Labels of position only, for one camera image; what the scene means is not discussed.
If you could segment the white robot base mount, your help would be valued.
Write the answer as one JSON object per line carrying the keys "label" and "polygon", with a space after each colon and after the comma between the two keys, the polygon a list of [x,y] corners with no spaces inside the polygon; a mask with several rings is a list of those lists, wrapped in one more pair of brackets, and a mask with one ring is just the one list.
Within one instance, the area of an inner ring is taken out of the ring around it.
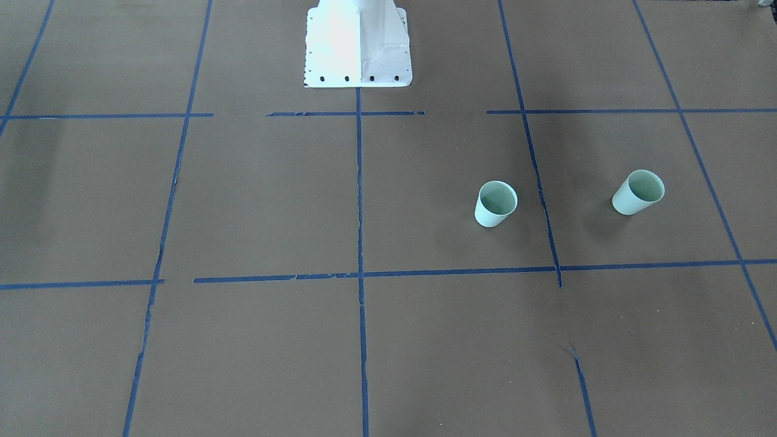
{"label": "white robot base mount", "polygon": [[320,1],[306,16],[308,88],[407,87],[408,16],[394,1]]}

